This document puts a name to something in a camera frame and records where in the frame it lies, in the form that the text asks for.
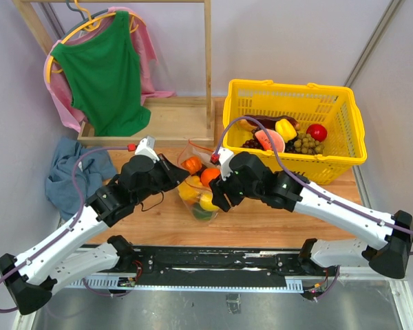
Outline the yellow toy lemon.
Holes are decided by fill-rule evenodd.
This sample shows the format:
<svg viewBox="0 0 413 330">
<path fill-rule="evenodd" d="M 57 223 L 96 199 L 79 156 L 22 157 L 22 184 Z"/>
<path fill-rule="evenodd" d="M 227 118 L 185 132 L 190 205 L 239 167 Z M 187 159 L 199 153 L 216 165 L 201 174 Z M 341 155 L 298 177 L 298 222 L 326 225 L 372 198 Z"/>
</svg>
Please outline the yellow toy lemon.
<svg viewBox="0 0 413 330">
<path fill-rule="evenodd" d="M 204 192 L 200 195 L 200 207 L 208 212 L 216 212 L 219 207 L 213 204 L 213 194 L 211 192 Z"/>
</svg>

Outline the clear zip top bag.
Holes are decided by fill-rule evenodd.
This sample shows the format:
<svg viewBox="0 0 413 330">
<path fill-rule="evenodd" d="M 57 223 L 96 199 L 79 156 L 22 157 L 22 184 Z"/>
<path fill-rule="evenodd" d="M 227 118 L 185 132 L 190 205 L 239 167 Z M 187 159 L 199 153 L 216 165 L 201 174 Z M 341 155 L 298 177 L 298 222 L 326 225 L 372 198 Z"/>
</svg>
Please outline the clear zip top bag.
<svg viewBox="0 0 413 330">
<path fill-rule="evenodd" d="M 189 176 L 178 186 L 178 195 L 194 219 L 210 222 L 219 213 L 212 202 L 213 193 L 209 186 L 212 179 L 220 175 L 220 167 L 210 163 L 213 150 L 188 140 L 179 154 L 177 163 L 189 172 Z"/>
</svg>

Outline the yellow toy bell pepper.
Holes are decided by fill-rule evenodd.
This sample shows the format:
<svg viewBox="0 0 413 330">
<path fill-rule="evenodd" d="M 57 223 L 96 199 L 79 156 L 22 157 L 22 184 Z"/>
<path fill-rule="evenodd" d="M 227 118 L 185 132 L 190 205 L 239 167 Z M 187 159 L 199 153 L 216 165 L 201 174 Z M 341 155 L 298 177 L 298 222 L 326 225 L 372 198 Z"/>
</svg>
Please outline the yellow toy bell pepper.
<svg viewBox="0 0 413 330">
<path fill-rule="evenodd" d="M 198 201 L 203 187 L 197 175 L 189 176 L 178 186 L 178 194 L 183 202 L 191 205 Z"/>
</svg>

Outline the orange toy pumpkin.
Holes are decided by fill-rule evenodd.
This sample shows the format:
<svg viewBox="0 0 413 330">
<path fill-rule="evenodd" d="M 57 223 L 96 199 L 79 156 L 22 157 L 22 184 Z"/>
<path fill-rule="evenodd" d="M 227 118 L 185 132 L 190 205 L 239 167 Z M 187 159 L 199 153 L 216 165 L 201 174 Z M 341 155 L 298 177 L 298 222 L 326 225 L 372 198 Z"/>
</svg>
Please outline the orange toy pumpkin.
<svg viewBox="0 0 413 330">
<path fill-rule="evenodd" d="M 201 159 L 197 156 L 191 156 L 181 163 L 182 167 L 187 170 L 190 175 L 195 175 L 200 172 L 203 167 Z"/>
</svg>

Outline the orange toy tangerine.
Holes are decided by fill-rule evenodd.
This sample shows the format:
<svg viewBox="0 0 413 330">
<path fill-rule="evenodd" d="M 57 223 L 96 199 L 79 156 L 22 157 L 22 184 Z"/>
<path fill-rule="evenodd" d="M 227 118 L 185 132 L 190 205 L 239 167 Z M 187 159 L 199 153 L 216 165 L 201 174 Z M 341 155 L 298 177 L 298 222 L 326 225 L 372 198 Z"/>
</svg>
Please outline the orange toy tangerine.
<svg viewBox="0 0 413 330">
<path fill-rule="evenodd" d="M 218 176 L 220 176 L 219 168 L 206 168 L 202 171 L 200 181 L 203 186 L 208 188 L 211 180 L 217 178 Z"/>
</svg>

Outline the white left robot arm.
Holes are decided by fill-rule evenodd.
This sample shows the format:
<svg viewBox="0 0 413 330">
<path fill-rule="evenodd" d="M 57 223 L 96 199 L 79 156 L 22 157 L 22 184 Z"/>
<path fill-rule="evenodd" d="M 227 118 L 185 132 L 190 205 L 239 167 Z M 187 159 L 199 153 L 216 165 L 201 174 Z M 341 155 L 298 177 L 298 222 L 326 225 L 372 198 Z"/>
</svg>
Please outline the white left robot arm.
<svg viewBox="0 0 413 330">
<path fill-rule="evenodd" d="M 187 170 L 163 154 L 135 155 L 65 225 L 24 253 L 0 257 L 2 283 L 15 309 L 31 314 L 74 281 L 103 270 L 126 272 L 137 265 L 132 245 L 121 235 L 86 253 L 76 255 L 75 251 L 132 214 L 148 197 L 173 190 L 188 176 Z"/>
</svg>

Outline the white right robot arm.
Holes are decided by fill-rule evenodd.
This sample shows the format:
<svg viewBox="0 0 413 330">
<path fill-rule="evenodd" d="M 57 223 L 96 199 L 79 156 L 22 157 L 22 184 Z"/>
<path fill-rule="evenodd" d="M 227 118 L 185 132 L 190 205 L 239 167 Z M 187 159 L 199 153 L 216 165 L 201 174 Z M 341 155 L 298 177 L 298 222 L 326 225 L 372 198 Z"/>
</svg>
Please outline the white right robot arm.
<svg viewBox="0 0 413 330">
<path fill-rule="evenodd" d="M 379 212 L 336 196 L 301 175 L 273 172 L 254 154 L 215 153 L 220 175 L 210 182 L 213 205 L 227 212 L 244 199 L 312 216 L 354 235 L 351 240 L 307 239 L 297 257 L 299 269 L 313 275 L 336 266 L 369 266 L 393 279 L 405 277 L 412 248 L 412 215 Z"/>
</svg>

